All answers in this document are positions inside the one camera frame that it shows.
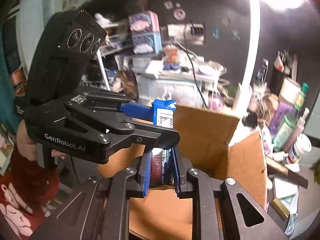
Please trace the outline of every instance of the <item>pink box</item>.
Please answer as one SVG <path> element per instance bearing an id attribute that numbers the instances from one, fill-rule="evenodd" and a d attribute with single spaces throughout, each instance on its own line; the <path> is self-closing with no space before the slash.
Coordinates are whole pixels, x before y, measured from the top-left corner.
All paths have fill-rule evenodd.
<path id="1" fill-rule="evenodd" d="M 160 32 L 158 16 L 151 11 L 130 15 L 129 23 L 132 35 Z"/>

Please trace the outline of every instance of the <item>white barcode label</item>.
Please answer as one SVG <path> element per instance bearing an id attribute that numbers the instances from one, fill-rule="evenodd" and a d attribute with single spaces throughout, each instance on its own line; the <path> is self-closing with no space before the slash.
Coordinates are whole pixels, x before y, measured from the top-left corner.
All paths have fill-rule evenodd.
<path id="1" fill-rule="evenodd" d="M 173 111 L 169 109 L 157 109 L 157 123 L 156 125 L 173 128 Z"/>

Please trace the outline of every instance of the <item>stacked boxes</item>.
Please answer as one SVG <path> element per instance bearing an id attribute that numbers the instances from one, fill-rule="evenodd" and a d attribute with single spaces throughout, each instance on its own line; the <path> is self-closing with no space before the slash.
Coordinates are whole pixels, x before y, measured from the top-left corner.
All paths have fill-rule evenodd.
<path id="1" fill-rule="evenodd" d="M 130 15 L 129 24 L 135 54 L 158 54 L 162 51 L 158 16 L 154 12 Z"/>

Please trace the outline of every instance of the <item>open cardboard box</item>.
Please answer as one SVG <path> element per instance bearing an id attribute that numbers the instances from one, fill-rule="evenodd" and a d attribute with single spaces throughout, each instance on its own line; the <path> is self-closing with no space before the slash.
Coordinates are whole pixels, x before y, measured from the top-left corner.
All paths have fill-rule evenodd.
<path id="1" fill-rule="evenodd" d="M 173 116 L 183 157 L 210 177 L 232 177 L 262 206 L 267 201 L 267 167 L 259 132 L 228 147 L 239 118 L 201 108 L 178 105 Z M 142 155 L 132 144 L 112 155 L 98 170 L 111 177 Z M 130 201 L 130 231 L 143 239 L 191 239 L 192 199 L 178 199 L 174 189 L 150 190 L 144 199 Z"/>

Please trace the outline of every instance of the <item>camera lens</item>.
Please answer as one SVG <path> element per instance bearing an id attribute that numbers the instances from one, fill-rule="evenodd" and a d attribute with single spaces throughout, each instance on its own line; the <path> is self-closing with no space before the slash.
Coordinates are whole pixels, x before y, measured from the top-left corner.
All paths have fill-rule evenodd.
<path id="1" fill-rule="evenodd" d="M 94 40 L 94 35 L 92 33 L 89 33 L 82 41 L 82 44 L 81 44 L 81 48 L 80 48 L 80 51 L 83 52 L 83 53 L 86 53 L 92 43 L 93 43 L 93 40 Z"/>
<path id="2" fill-rule="evenodd" d="M 76 29 L 70 34 L 67 41 L 67 45 L 69 49 L 75 47 L 79 43 L 81 39 L 81 34 L 82 34 L 82 31 L 80 29 Z"/>
<path id="3" fill-rule="evenodd" d="M 92 45 L 92 49 L 91 49 L 91 53 L 92 54 L 96 54 L 98 49 L 100 47 L 100 39 L 98 39 L 93 45 Z"/>

